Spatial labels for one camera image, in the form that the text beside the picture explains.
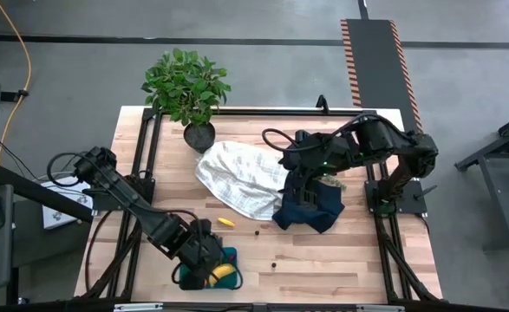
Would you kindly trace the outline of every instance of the white cloth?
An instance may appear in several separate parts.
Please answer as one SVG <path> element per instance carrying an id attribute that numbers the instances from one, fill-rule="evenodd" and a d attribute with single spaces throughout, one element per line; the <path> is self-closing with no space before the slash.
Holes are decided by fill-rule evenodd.
<path id="1" fill-rule="evenodd" d="M 279 157 L 262 148 L 223 141 L 207 150 L 196 166 L 196 177 L 213 196 L 242 215 L 271 220 L 281 204 L 287 171 Z"/>

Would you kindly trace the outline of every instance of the wooden tabletop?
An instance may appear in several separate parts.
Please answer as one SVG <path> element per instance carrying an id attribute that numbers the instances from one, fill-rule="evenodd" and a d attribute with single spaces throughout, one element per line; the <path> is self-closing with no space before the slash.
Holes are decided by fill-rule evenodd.
<path id="1" fill-rule="evenodd" d="M 112 151 L 117 155 L 117 170 L 131 172 L 143 107 L 122 107 L 115 129 Z M 397 126 L 398 111 L 383 112 Z M 290 116 L 214 116 L 216 141 L 232 140 L 265 148 L 273 153 L 261 138 L 262 130 L 275 127 L 289 135 L 302 128 L 309 132 L 332 132 L 343 125 L 345 117 Z M 239 290 L 210 289 L 184 291 L 172 283 L 171 272 L 177 260 L 170 261 L 143 239 L 134 283 L 134 301 L 159 302 L 291 302 L 291 303 L 384 303 L 382 267 L 377 247 L 374 219 L 368 214 L 362 184 L 367 179 L 364 168 L 341 172 L 337 177 L 347 185 L 342 199 L 343 213 L 333 227 L 318 234 L 306 224 L 294 224 L 281 230 L 272 221 L 257 221 L 243 217 L 222 204 L 194 175 L 193 149 L 183 140 L 183 126 L 164 118 L 154 164 L 156 179 L 153 207 L 179 208 L 196 213 L 199 218 L 212 220 L 212 230 L 223 238 L 224 246 L 238 250 L 238 267 L 245 284 Z M 145 151 L 148 151 L 152 126 L 148 129 Z M 285 139 L 271 136 L 270 140 L 287 146 Z M 146 165 L 147 152 L 142 164 Z M 388 160 L 392 172 L 396 157 Z M 427 288 L 440 296 L 434 256 L 426 227 L 415 216 L 399 215 L 399 227 L 405 257 Z M 217 222 L 227 218 L 234 229 Z M 99 218 L 93 223 L 91 234 Z M 90 260 L 91 283 L 100 277 L 111 261 L 119 233 L 121 213 L 115 212 L 99 231 Z M 401 296 L 398 271 L 392 265 L 395 289 Z M 127 263 L 123 265 L 120 284 L 125 280 Z M 75 294 L 84 293 L 84 266 Z"/>

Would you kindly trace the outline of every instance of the gray floor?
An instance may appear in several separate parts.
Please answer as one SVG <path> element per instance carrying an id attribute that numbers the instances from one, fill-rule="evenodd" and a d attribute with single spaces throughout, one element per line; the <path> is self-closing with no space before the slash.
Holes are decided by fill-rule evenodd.
<path id="1" fill-rule="evenodd" d="M 4 0 L 26 34 L 339 39 L 338 20 L 357 18 L 356 0 L 69 1 Z M 509 0 L 368 0 L 372 18 L 396 21 L 402 40 L 509 42 Z M 9 32 L 0 15 L 0 32 Z M 62 151 L 109 146 L 119 108 L 140 105 L 144 69 L 163 45 L 29 44 L 31 96 L 12 123 L 8 146 L 36 173 Z M 232 105 L 310 107 L 319 94 L 351 106 L 341 48 L 181 46 L 229 68 Z M 405 50 L 424 128 L 440 156 L 425 185 L 431 241 L 443 294 L 451 302 L 509 308 L 509 252 L 481 246 L 505 235 L 481 173 L 453 163 L 493 140 L 509 120 L 509 50 Z M 0 82 L 26 75 L 17 43 L 0 43 Z M 3 105 L 3 119 L 9 112 Z M 7 167 L 14 168 L 8 158 Z M 22 293 L 69 298 L 82 252 L 32 265 Z"/>

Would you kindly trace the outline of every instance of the navy fabric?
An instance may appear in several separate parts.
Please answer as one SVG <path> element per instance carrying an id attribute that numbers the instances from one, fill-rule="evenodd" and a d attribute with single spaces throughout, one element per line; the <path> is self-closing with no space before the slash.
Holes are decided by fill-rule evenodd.
<path id="1" fill-rule="evenodd" d="M 285 193 L 281 209 L 272 216 L 280 228 L 287 230 L 293 223 L 307 224 L 319 233 L 323 233 L 335 223 L 344 209 L 344 205 L 341 203 L 341 188 L 319 181 L 313 183 L 312 191 L 316 194 L 317 209 L 301 207 L 295 202 L 292 195 Z"/>

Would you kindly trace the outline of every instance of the yellow cable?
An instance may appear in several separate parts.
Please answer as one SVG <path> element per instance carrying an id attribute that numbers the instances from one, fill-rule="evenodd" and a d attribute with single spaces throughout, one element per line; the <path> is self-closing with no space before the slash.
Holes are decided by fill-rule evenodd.
<path id="1" fill-rule="evenodd" d="M 27 82 L 25 82 L 25 87 L 23 88 L 23 90 L 28 91 L 29 82 L 30 82 L 30 76 L 32 75 L 32 64 L 30 63 L 29 51 L 27 51 L 27 46 L 25 46 L 25 42 L 23 42 L 23 39 L 19 35 L 19 31 L 17 31 L 17 28 L 15 27 L 15 25 L 11 21 L 10 16 L 8 16 L 8 14 L 5 13 L 5 10 L 3 10 L 3 7 L 2 7 L 1 4 L 0 4 L 0 10 L 3 13 L 3 16 L 5 16 L 5 19 L 8 20 L 8 23 L 10 23 L 11 28 L 13 29 L 13 31 L 15 31 L 15 34 L 17 35 L 17 38 L 19 39 L 19 42 L 23 46 L 23 51 L 25 52 L 25 56 L 27 57 L 27 65 L 29 67 L 29 72 L 27 74 Z M 2 143 L 3 143 L 3 140 L 5 139 L 5 134 L 10 129 L 11 118 L 13 117 L 13 115 L 15 114 L 15 111 L 19 108 L 21 103 L 23 103 L 23 98 L 24 98 L 24 96 L 19 95 L 19 100 L 17 100 L 17 104 L 15 105 L 15 107 L 13 107 L 13 110 L 11 110 L 10 117 L 8 118 L 8 121 L 5 123 L 5 127 L 3 128 L 2 138 L 0 139 L 0 142 L 2 142 Z M 3 148 L 0 145 L 0 164 L 1 164 L 1 158 L 2 158 L 2 150 L 3 150 Z"/>

